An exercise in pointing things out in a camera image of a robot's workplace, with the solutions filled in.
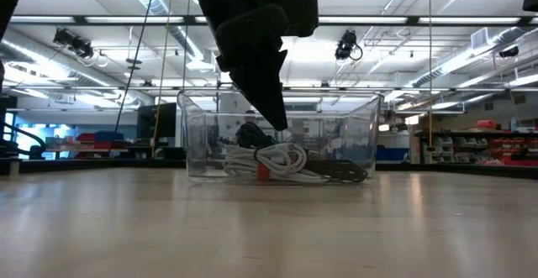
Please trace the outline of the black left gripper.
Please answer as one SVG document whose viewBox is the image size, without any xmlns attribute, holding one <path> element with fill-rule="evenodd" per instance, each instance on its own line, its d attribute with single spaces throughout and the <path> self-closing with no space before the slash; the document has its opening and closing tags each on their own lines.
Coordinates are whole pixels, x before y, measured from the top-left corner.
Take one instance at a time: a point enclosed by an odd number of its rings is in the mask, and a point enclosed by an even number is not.
<svg viewBox="0 0 538 278">
<path fill-rule="evenodd" d="M 277 131 L 287 128 L 280 70 L 289 21 L 277 0 L 198 0 L 219 49 L 217 62 Z"/>
</svg>

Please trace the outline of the clear plastic bin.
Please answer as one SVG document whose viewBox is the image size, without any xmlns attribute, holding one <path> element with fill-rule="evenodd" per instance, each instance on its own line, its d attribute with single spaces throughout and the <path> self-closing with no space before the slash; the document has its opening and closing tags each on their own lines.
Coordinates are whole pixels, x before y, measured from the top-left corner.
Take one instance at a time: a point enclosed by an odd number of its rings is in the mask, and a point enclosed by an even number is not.
<svg viewBox="0 0 538 278">
<path fill-rule="evenodd" d="M 182 91 L 182 143 L 187 173 L 196 183 L 353 185 L 375 169 L 380 95 L 339 97 L 333 92 L 283 94 L 287 128 L 275 130 L 236 90 Z M 253 110 L 275 144 L 246 149 L 235 133 Z"/>
</svg>

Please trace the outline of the person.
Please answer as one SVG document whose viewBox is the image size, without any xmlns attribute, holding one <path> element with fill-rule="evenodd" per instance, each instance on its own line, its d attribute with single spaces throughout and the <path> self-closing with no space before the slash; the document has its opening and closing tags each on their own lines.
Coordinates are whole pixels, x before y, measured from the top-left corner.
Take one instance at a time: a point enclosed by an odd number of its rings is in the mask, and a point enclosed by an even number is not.
<svg viewBox="0 0 538 278">
<path fill-rule="evenodd" d="M 274 145 L 273 137 L 265 134 L 256 124 L 256 116 L 253 110 L 247 110 L 244 116 L 245 122 L 241 124 L 235 133 L 235 144 L 246 149 L 262 149 Z"/>
</svg>

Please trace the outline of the black monitor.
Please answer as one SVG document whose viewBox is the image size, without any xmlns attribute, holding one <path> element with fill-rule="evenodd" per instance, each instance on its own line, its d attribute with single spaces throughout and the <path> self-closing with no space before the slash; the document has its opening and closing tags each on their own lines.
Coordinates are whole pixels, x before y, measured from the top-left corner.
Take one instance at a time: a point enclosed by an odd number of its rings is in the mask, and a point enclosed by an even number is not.
<svg viewBox="0 0 538 278">
<path fill-rule="evenodd" d="M 137 110 L 137 139 L 153 139 L 156 144 L 176 146 L 177 105 L 163 103 Z"/>
</svg>

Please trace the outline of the blue storage bins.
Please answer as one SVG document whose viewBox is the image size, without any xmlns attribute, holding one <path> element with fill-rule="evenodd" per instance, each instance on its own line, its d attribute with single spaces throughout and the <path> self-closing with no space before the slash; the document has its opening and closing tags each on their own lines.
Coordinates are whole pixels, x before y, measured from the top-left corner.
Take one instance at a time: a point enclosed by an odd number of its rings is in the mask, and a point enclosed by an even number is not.
<svg viewBox="0 0 538 278">
<path fill-rule="evenodd" d="M 409 148 L 392 148 L 385 145 L 378 145 L 377 161 L 402 162 L 409 156 Z"/>
</svg>

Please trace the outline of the red and blue boxes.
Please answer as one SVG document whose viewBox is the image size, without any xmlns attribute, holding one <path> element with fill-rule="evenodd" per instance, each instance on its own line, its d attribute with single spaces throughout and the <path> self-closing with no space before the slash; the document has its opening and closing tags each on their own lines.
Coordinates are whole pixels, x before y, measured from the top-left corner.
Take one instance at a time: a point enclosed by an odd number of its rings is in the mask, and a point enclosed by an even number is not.
<svg viewBox="0 0 538 278">
<path fill-rule="evenodd" d="M 125 148 L 124 135 L 114 131 L 83 133 L 76 137 L 76 159 L 109 158 Z"/>
</svg>

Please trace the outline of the dark shelf with bins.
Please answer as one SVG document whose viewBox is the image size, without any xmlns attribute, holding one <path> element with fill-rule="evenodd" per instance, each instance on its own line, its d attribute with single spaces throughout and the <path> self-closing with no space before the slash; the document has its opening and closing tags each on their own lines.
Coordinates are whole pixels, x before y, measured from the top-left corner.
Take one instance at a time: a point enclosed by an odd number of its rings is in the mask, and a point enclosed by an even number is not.
<svg viewBox="0 0 538 278">
<path fill-rule="evenodd" d="M 435 150 L 426 151 L 428 129 L 418 139 L 418 162 L 425 164 L 538 166 L 538 127 L 433 130 Z"/>
</svg>

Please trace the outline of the black aluminium table frame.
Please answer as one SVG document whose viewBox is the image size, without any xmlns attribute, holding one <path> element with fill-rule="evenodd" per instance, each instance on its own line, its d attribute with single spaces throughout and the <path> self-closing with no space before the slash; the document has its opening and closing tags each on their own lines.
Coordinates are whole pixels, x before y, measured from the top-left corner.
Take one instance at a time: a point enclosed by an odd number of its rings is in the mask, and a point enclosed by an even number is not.
<svg viewBox="0 0 538 278">
<path fill-rule="evenodd" d="M 0 175 L 10 173 L 14 163 L 19 173 L 52 172 L 64 170 L 92 170 L 105 168 L 158 168 L 185 169 L 185 161 L 180 160 L 10 160 L 0 159 Z M 506 166 L 506 165 L 462 165 L 462 164 L 380 164 L 375 171 L 397 172 L 449 172 L 479 176 L 500 176 L 515 179 L 538 181 L 538 166 Z"/>
</svg>

